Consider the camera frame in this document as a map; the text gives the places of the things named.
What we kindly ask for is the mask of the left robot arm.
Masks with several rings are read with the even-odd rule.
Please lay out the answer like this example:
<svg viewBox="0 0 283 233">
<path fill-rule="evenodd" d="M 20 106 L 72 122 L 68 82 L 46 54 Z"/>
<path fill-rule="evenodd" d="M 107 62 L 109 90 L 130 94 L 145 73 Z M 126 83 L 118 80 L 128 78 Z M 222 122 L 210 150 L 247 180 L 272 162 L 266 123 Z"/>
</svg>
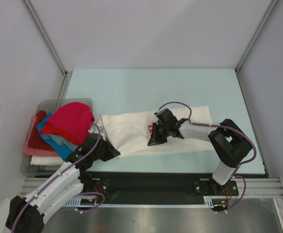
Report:
<svg viewBox="0 0 283 233">
<path fill-rule="evenodd" d="M 93 196 L 90 204 L 100 205 L 98 200 L 105 196 L 87 170 L 96 160 L 106 162 L 119 155 L 108 138 L 91 134 L 41 186 L 11 200 L 6 228 L 13 233 L 40 233 L 50 217 L 75 196 Z"/>
</svg>

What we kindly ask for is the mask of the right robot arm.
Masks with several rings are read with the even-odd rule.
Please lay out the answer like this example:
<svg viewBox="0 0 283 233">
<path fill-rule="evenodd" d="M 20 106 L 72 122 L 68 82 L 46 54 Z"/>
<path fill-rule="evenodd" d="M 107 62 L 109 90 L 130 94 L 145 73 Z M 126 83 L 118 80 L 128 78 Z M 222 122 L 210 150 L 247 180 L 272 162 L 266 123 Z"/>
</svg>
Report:
<svg viewBox="0 0 283 233">
<path fill-rule="evenodd" d="M 227 183 L 236 174 L 250 151 L 256 155 L 253 142 L 230 119 L 215 124 L 194 122 L 189 118 L 178 120 L 169 109 L 154 114 L 157 121 L 152 124 L 148 146 L 167 143 L 168 137 L 197 139 L 212 144 L 220 162 L 212 174 L 210 190 L 221 195 Z"/>
</svg>

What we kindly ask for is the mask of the white t-shirt with red print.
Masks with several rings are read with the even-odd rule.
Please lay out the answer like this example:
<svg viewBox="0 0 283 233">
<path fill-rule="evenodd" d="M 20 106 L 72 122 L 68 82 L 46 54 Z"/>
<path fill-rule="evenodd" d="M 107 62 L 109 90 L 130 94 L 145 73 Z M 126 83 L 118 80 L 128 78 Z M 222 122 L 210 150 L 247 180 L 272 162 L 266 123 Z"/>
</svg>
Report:
<svg viewBox="0 0 283 233">
<path fill-rule="evenodd" d="M 156 121 L 154 111 L 123 113 L 118 115 L 100 115 L 98 126 L 111 145 L 121 156 L 187 153 L 210 151 L 210 142 L 198 139 L 179 139 L 169 137 L 167 143 L 148 146 L 151 124 Z"/>
</svg>

